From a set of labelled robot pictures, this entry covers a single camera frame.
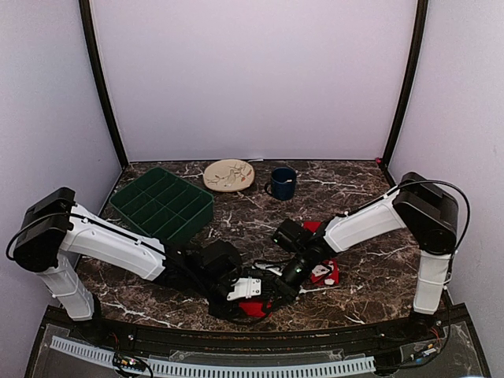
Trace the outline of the green divided plastic tray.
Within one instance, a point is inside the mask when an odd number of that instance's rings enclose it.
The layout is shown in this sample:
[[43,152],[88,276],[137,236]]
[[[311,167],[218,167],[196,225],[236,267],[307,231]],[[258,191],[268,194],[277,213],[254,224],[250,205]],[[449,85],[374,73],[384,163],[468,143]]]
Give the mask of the green divided plastic tray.
[[184,245],[213,219],[213,196],[168,170],[153,168],[109,203],[134,232]]

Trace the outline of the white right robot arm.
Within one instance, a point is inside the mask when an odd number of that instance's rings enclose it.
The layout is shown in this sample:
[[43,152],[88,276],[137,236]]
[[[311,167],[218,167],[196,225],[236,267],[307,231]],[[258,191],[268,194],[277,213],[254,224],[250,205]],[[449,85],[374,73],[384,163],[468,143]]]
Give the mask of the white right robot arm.
[[366,240],[406,228],[417,241],[421,260],[413,299],[416,313],[402,323],[402,335],[410,342],[421,340],[432,329],[430,315],[439,307],[450,260],[458,248],[459,206],[444,185],[409,172],[384,195],[321,223],[314,232],[284,220],[272,239],[294,257],[272,280],[273,287],[291,301],[322,262]]

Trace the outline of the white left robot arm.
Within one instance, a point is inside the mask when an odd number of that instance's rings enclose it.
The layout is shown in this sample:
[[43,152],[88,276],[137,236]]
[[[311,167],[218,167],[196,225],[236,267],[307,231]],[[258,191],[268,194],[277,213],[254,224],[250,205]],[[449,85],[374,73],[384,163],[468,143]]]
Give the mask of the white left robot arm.
[[242,268],[230,243],[202,248],[141,236],[95,216],[74,197],[73,190],[61,187],[29,207],[6,257],[35,273],[92,342],[105,343],[111,327],[99,316],[99,300],[80,281],[70,254],[104,261],[159,286],[195,291],[207,299],[214,317],[245,316],[237,302],[228,300]]

